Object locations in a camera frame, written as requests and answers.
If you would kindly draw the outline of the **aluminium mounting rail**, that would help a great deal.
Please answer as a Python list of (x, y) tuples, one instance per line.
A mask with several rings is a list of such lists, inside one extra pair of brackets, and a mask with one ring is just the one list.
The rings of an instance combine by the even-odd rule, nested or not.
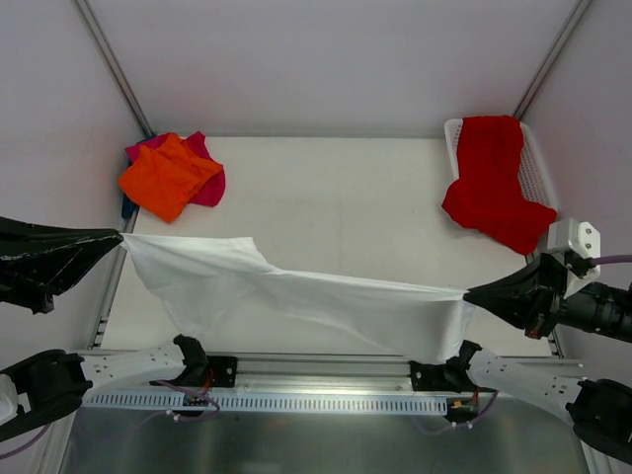
[[(170, 379), (177, 377), (183, 370), (183, 358), (186, 355), (175, 350), (172, 354), (165, 346), (146, 353), (128, 352), (108, 355), (59, 355), (52, 363), (56, 371), (54, 379), (69, 390), (87, 396), (89, 391), (113, 390), (141, 384), (172, 385)], [(248, 377), (258, 376), (265, 381), (277, 383), (286, 378), (313, 379), (320, 388), (329, 379), (407, 378), (410, 380), (409, 361), (387, 358), (379, 360), (375, 357), (354, 356), (296, 356), (273, 357), (271, 355), (236, 356), (238, 358), (235, 386), (243, 383)], [(491, 354), (480, 346), (469, 341), (461, 348), (458, 355), (449, 360), (466, 362), (469, 367), (466, 373), (480, 386), (494, 389), (496, 386), (474, 372), (480, 369), (485, 375), (498, 372), (504, 377), (513, 376), (521, 382), (534, 384), (535, 379), (545, 379), (545, 383), (553, 392), (564, 392), (569, 387), (586, 378), (581, 372), (579, 363), (564, 361), (559, 358), (505, 358)], [(188, 388), (200, 395), (206, 387)]]

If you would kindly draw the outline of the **right aluminium corner post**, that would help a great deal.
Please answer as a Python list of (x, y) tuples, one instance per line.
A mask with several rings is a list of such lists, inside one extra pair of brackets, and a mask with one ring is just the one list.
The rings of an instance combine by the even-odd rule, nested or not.
[(538, 93), (552, 73), (563, 52), (567, 49), (574, 35), (581, 27), (593, 4), (593, 0), (578, 0), (574, 3), (573, 8), (548, 47), (542, 61), (535, 70), (534, 75), (514, 108), (513, 116), (516, 119), (523, 120), (527, 115), (529, 108), (537, 98)]

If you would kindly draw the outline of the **red t shirt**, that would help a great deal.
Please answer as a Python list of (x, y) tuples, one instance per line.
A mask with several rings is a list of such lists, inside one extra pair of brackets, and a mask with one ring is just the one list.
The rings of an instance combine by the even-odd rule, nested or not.
[(461, 227), (526, 256), (557, 211), (522, 195), (518, 174), (523, 144), (516, 118), (465, 118), (456, 147), (458, 179), (447, 188), (441, 206)]

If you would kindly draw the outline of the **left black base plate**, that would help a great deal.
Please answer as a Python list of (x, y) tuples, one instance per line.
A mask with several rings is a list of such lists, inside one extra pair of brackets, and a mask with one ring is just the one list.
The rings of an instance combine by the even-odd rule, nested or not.
[(184, 370), (169, 383), (188, 388), (233, 388), (238, 358), (231, 355), (195, 354), (183, 358)]

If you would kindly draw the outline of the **orange t shirt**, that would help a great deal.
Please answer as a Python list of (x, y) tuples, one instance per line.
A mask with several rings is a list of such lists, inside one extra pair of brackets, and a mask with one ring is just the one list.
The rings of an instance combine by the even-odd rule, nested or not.
[(210, 161), (198, 158), (181, 138), (169, 132), (156, 149), (142, 145), (136, 161), (118, 178), (125, 195), (167, 223), (179, 218), (190, 199), (219, 171)]

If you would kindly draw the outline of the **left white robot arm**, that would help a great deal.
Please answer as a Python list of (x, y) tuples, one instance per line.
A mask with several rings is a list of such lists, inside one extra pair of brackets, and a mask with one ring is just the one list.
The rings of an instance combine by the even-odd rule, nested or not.
[[(46, 314), (123, 242), (110, 228), (70, 229), (1, 220), (1, 300)], [(46, 427), (110, 390), (162, 380), (195, 385), (208, 366), (201, 343), (179, 335), (145, 351), (79, 355), (48, 350), (1, 371), (1, 438)]]

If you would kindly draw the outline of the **white t shirt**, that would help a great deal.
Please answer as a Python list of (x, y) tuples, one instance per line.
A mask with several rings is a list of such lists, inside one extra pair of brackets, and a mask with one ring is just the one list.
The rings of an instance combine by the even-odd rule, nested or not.
[(461, 290), (280, 269), (251, 237), (126, 234), (122, 244), (174, 326), (211, 350), (442, 363), (473, 312)]

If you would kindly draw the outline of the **white plastic basket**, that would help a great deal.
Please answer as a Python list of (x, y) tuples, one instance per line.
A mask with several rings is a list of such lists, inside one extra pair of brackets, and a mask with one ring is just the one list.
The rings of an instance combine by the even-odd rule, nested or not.
[[(462, 126), (462, 118), (451, 118), (443, 126), (453, 180), (457, 180), (459, 177), (456, 153)], [(523, 145), (520, 152), (518, 181), (522, 195), (527, 200), (538, 202), (558, 211), (559, 200), (537, 142), (530, 128), (524, 122), (520, 123), (520, 128), (523, 135)]]

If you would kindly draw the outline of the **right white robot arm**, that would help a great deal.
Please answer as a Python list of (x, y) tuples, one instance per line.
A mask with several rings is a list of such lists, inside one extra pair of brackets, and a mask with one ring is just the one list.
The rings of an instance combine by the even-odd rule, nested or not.
[[(568, 295), (569, 276), (585, 278), (600, 265), (628, 264), (628, 255), (558, 259), (541, 254), (522, 270), (468, 289), (466, 302), (488, 310), (533, 339), (564, 325), (628, 343), (631, 291), (591, 282)], [(538, 372), (466, 341), (442, 366), (443, 382), (462, 391), (469, 385), (506, 393), (568, 424), (591, 448), (631, 461), (631, 389), (610, 380), (574, 380)]]

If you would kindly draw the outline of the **pink t shirt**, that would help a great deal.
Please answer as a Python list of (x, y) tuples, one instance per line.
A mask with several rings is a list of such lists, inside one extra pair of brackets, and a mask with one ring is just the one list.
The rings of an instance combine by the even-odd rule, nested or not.
[[(124, 151), (128, 157), (129, 165), (132, 165), (138, 158), (140, 147), (142, 145), (145, 145), (150, 149), (156, 149), (166, 141), (168, 135), (169, 133), (153, 135), (148, 139), (126, 147)], [(206, 137), (201, 131), (196, 131), (188, 137), (180, 139), (182, 143), (187, 144), (187, 146), (198, 158), (208, 160), (219, 168), (219, 171), (210, 177), (199, 189), (197, 194), (190, 199), (190, 203), (214, 207), (217, 206), (223, 198), (226, 188), (226, 179), (223, 166), (211, 157), (207, 150), (205, 140)]]

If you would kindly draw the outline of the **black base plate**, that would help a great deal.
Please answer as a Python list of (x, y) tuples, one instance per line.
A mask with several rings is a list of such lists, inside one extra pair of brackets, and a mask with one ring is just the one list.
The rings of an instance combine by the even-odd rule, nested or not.
[(467, 375), (469, 364), (449, 360), (444, 364), (423, 364), (409, 362), (410, 380), (414, 391), (434, 392), (474, 392), (477, 388), (484, 393), (492, 393), (494, 389), (476, 385)]
[(183, 358), (184, 370), (169, 383), (188, 388), (233, 388), (238, 358), (231, 355), (195, 354)]

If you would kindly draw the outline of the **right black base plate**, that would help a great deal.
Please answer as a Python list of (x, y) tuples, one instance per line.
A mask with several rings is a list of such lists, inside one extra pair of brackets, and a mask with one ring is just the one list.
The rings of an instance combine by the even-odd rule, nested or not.
[(476, 385), (467, 375), (469, 364), (449, 360), (444, 364), (423, 364), (409, 362), (410, 380), (414, 391), (434, 392), (474, 392), (477, 388), (484, 393), (492, 393), (494, 389)]

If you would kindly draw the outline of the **aluminium corner post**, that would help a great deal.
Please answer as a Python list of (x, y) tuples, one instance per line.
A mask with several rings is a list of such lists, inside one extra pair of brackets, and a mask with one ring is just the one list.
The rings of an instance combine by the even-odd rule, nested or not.
[(548, 47), (542, 61), (535, 70), (534, 75), (514, 108), (513, 116), (516, 119), (523, 120), (527, 115), (529, 108), (537, 98), (538, 93), (552, 73), (563, 52), (567, 49), (574, 35), (581, 27), (593, 4), (593, 0), (578, 0), (574, 3), (573, 8)]
[(150, 138), (154, 135), (154, 129), (136, 97), (91, 3), (87, 0), (72, 0), (71, 4), (104, 61), (140, 133), (143, 137)]

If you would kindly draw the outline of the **blue t shirt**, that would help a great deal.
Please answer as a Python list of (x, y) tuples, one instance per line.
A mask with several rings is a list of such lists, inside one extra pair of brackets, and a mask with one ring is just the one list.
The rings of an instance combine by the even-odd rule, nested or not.
[(137, 204), (134, 203), (127, 195), (124, 195), (121, 203), (120, 215), (123, 220), (130, 220), (137, 210)]

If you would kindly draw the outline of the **left aluminium corner post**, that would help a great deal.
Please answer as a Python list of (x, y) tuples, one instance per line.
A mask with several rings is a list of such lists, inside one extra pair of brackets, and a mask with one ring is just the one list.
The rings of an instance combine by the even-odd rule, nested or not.
[(87, 0), (72, 0), (71, 4), (104, 61), (140, 133), (143, 137), (150, 138), (154, 135), (154, 129), (136, 97), (91, 3)]

